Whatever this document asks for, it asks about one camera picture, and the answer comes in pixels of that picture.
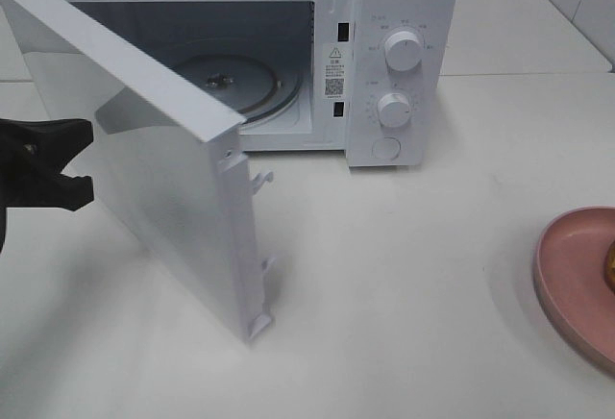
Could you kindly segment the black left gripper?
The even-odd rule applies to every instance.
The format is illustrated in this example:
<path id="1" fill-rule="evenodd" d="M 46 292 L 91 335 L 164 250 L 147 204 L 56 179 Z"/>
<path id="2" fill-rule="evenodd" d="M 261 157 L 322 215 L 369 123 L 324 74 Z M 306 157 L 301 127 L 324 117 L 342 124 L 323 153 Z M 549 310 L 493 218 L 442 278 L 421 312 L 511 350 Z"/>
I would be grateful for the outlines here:
<path id="1" fill-rule="evenodd" d="M 1 120 L 1 249 L 7 236 L 8 209 L 76 211 L 94 200 L 90 176 L 61 173 L 92 142 L 92 124 L 85 119 L 17 121 L 16 127 Z M 28 155 L 58 173 L 25 171 Z"/>

